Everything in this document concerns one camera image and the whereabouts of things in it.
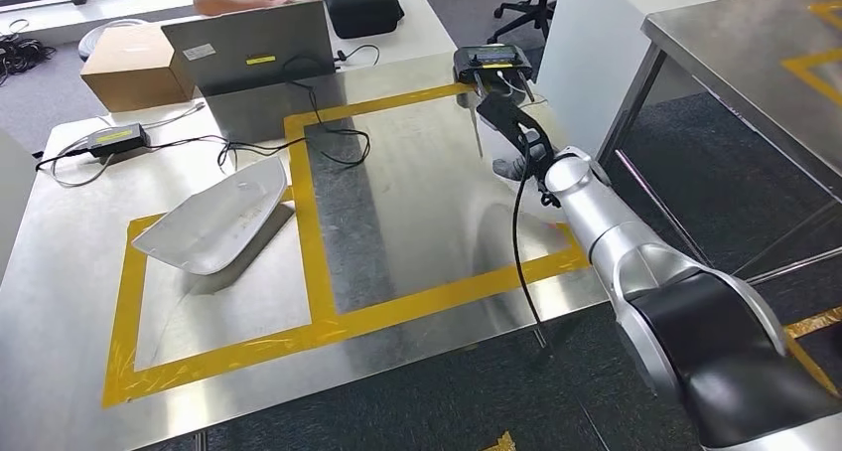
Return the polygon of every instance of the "table leg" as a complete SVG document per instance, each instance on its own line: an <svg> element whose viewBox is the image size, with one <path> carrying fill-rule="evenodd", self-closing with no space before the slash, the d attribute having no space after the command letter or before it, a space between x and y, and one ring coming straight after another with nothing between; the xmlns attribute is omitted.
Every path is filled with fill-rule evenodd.
<svg viewBox="0 0 842 451"><path fill-rule="evenodd" d="M748 262L740 266L739 269L735 270L732 275L739 275L743 277L753 276L759 274L761 270L768 269L771 267L771 263L773 263L773 258L778 253L792 247L792 239L800 235L802 232L817 231L827 226L839 218L841 212L842 205L840 205L836 200L831 200L826 205L819 208L818 211L810 215L809 218L779 237L759 254L749 259Z"/></svg>
<svg viewBox="0 0 842 451"><path fill-rule="evenodd" d="M749 285L758 285L763 284L764 282L768 282L772 279L777 279L779 277L783 277L789 273L792 273L798 269L802 269L808 265L817 264L819 262L825 261L827 259L832 259L838 255L842 255L842 246L836 247L834 249L825 250L820 254L813 255L811 257L807 257L806 259L797 260L790 265L785 265L784 267L779 267L774 270L770 270L769 272L765 272L760 275L756 275L746 280Z"/></svg>
<svg viewBox="0 0 842 451"><path fill-rule="evenodd" d="M614 161L614 151L623 148L623 144L632 130L632 125L637 119L637 114L643 108L643 104L646 102L649 91L652 89L665 60L666 53L652 43L643 57L643 62L640 64L637 74L634 75L634 80L631 81L629 92L626 93L626 98L620 105L620 111L611 125L608 137L599 155L597 155L604 169L608 169L609 164Z"/></svg>
<svg viewBox="0 0 842 451"><path fill-rule="evenodd" d="M675 229L675 232L678 233L678 236L681 237L681 240L684 242L687 248L690 249L690 252L693 254L693 256L696 257L696 260L698 260L704 265L710 266L710 259L708 259L704 251L702 251L702 248L699 246L698 243L696 243L695 240L693 240L693 237L690 236L690 232L687 231L687 229L684 227L684 225L681 224L681 222L678 220L675 214L669 210L669 207L666 205L666 203L657 195L657 193L646 180L646 178L643 176L643 174L637 169L637 166L635 166L634 163L632 163L632 160L630 160L629 157L626 156L626 153L624 153L622 150L616 150L615 154L620 159L621 163L623 163L623 166L625 166L626 169L629 171L629 173L637 182L637 184L640 185L640 187L646 192L646 195L649 196L652 202L657 206L661 214L666 218L667 221L669 221L672 228Z"/></svg>
<svg viewBox="0 0 842 451"><path fill-rule="evenodd" d="M208 451L208 433L205 430L198 431L193 435L193 449L195 451Z"/></svg>

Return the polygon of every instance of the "yellow label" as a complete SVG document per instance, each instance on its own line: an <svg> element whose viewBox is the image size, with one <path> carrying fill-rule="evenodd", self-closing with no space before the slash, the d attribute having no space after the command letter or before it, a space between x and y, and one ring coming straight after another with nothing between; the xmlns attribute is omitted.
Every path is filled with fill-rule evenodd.
<svg viewBox="0 0 842 451"><path fill-rule="evenodd" d="M483 69L510 69L511 64L487 64L483 66Z"/></svg>
<svg viewBox="0 0 842 451"><path fill-rule="evenodd" d="M96 139L96 142L105 143L106 141L116 140L117 138L125 138L129 135L131 135L131 130L117 131L115 133L111 133L110 135L100 136Z"/></svg>
<svg viewBox="0 0 842 451"><path fill-rule="evenodd" d="M247 66L254 66L257 64L266 64L267 62L275 62L275 56L256 57L254 59L246 59Z"/></svg>

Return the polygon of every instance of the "laptop lid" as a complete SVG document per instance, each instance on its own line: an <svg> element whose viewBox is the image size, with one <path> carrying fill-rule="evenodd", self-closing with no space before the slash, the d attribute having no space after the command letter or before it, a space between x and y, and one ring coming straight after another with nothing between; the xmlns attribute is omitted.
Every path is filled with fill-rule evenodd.
<svg viewBox="0 0 842 451"><path fill-rule="evenodd" d="M204 96L335 71L322 1L225 14L161 30Z"/></svg>

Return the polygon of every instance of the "yellow tape border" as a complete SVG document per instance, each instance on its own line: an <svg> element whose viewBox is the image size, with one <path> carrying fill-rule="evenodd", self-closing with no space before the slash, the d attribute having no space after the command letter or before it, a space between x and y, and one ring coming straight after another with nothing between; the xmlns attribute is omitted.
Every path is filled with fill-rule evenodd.
<svg viewBox="0 0 842 451"><path fill-rule="evenodd" d="M810 85L832 100L839 106L842 106L842 92L837 90L830 83L822 80L818 75L814 74L810 69L822 64L842 61L842 49L834 49L831 51L821 52L819 54L812 54L809 56L797 57L794 59L786 59L780 63L795 76L801 79L804 83Z"/></svg>
<svg viewBox="0 0 842 451"><path fill-rule="evenodd" d="M470 91L467 86L454 83L327 108L319 110L319 115L324 121L332 121L467 91ZM304 128L316 123L318 123L318 117L314 112L288 116L284 119L287 140L293 141L303 137ZM132 247L131 241L161 215L132 221L127 231L120 288L102 388L103 407L365 335L519 286L516 271L511 265L346 314L337 314L319 227L313 179L310 175L310 159L303 142L290 147L290 170L295 186L294 194L291 191L290 193L296 206L312 323L135 371L146 255ZM528 282L588 267L587 258L573 239L573 234L563 226L562 230L573 245L554 254L524 262L523 273Z"/></svg>

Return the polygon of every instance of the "black power brick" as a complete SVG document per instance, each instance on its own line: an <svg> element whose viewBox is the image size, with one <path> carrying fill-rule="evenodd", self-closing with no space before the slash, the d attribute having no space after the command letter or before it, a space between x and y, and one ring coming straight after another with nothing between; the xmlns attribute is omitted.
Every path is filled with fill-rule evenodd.
<svg viewBox="0 0 842 451"><path fill-rule="evenodd" d="M94 158L116 155L149 146L149 136L140 123L115 126L90 135L87 139L87 151Z"/></svg>

